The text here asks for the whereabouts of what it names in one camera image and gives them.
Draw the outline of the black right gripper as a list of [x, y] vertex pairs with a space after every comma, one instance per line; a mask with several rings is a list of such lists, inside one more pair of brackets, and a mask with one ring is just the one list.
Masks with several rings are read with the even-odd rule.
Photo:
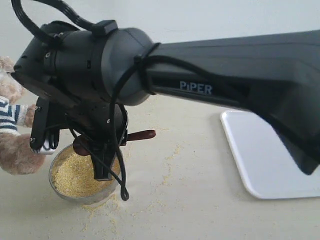
[[[95, 142], [108, 143], [113, 140], [113, 127], [117, 139], [127, 130], [128, 116], [122, 104], [114, 106], [114, 116], [110, 116], [110, 104], [107, 102], [83, 101], [80, 105], [67, 109], [66, 122], [69, 127]], [[94, 179], [111, 181], [111, 170], [116, 152], [109, 144], [92, 145], [90, 157], [93, 164]]]

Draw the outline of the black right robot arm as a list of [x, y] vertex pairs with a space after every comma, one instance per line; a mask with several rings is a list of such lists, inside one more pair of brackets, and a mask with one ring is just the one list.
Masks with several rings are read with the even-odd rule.
[[320, 163], [320, 32], [279, 33], [154, 43], [113, 20], [79, 30], [53, 21], [41, 27], [58, 45], [34, 38], [12, 77], [38, 96], [30, 146], [55, 149], [74, 129], [91, 156], [94, 177], [111, 178], [129, 140], [125, 106], [162, 94], [248, 110], [276, 131], [298, 168]]

